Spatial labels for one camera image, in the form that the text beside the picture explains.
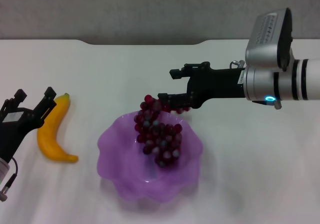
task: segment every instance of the grape cluster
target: grape cluster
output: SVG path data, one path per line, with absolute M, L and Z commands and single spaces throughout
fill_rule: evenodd
M 144 154 L 155 155 L 155 163 L 159 167 L 171 166 L 180 157 L 182 126 L 161 123 L 158 116 L 161 111 L 176 111 L 181 114 L 189 111 L 189 108 L 172 110 L 168 105 L 162 105 L 159 100 L 152 98 L 151 95 L 144 97 L 140 108 L 141 110 L 134 117 L 136 122 L 134 129 L 139 132 L 136 140 L 144 143 Z

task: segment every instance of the cable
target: cable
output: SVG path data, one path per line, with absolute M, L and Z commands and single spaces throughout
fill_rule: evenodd
M 17 163 L 17 161 L 15 160 L 14 157 L 12 157 L 12 160 L 14 161 L 14 164 L 15 164 L 15 174 L 17 175 L 17 174 L 18 174 L 18 163 Z

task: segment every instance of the purple bowl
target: purple bowl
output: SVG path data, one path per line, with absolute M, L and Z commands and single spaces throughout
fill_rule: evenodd
M 190 125 L 180 117 L 161 112 L 159 120 L 165 124 L 182 125 L 181 156 L 177 165 L 163 169 L 154 162 L 152 154 L 143 154 L 143 144 L 137 142 L 134 116 L 124 114 L 105 130 L 98 140 L 100 155 L 97 172 L 113 182 L 125 200 L 150 198 L 168 202 L 179 190 L 196 183 L 200 174 L 203 145 Z

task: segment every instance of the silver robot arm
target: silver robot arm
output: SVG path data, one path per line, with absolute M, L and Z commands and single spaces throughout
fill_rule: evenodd
M 289 8 L 257 17 L 245 51 L 245 61 L 214 70 L 209 62 L 173 69 L 173 79 L 190 77 L 187 92 L 158 94 L 172 109 L 200 108 L 211 98 L 246 98 L 281 108 L 281 100 L 320 100 L 320 59 L 297 60 L 291 50 Z

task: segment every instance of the table surface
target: table surface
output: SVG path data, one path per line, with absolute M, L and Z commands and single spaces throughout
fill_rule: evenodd
M 207 101 L 182 116 L 204 144 L 197 186 L 171 202 L 126 202 L 96 171 L 97 140 L 146 94 L 182 93 L 188 79 L 169 70 L 209 61 L 228 68 L 247 40 L 197 45 L 89 45 L 77 40 L 1 40 L 0 100 L 22 88 L 34 108 L 51 86 L 70 94 L 57 139 L 76 164 L 47 160 L 36 131 L 15 158 L 19 175 L 0 203 L 1 224 L 301 224 L 320 222 L 319 101 L 285 101 L 281 110 L 246 99 Z M 320 56 L 320 40 L 294 40 L 296 58 Z M 5 181 L 14 172 L 14 164 Z

